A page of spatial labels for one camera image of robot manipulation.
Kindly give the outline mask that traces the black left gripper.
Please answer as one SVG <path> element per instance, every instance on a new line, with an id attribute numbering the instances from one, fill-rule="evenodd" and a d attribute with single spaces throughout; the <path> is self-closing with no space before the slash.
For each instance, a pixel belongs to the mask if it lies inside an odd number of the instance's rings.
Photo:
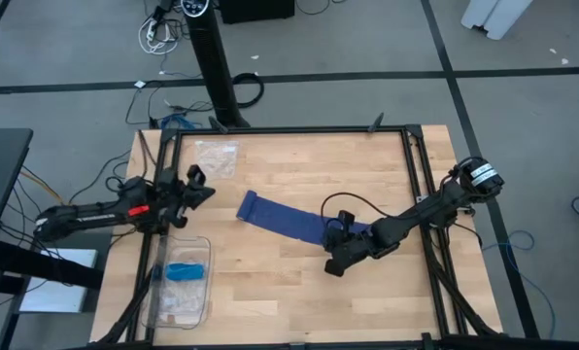
<path id="1" fill-rule="evenodd" d="M 177 171 L 163 169 L 155 182 L 158 218 L 163 224 L 175 228 L 184 228 L 187 218 L 184 216 L 183 189 L 185 184 L 178 178 Z M 203 202 L 215 194 L 216 190 L 198 185 L 187 185 L 185 207 L 196 210 Z"/>

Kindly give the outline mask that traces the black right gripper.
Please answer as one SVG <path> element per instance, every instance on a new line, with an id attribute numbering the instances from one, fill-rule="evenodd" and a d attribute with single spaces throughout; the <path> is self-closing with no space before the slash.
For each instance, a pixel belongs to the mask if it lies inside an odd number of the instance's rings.
<path id="1" fill-rule="evenodd" d="M 371 227 L 357 233 L 327 227 L 323 233 L 323 244 L 329 253 L 325 272 L 337 277 L 342 277 L 349 267 L 367 257 L 378 260 L 383 256 L 383 246 L 377 241 Z"/>

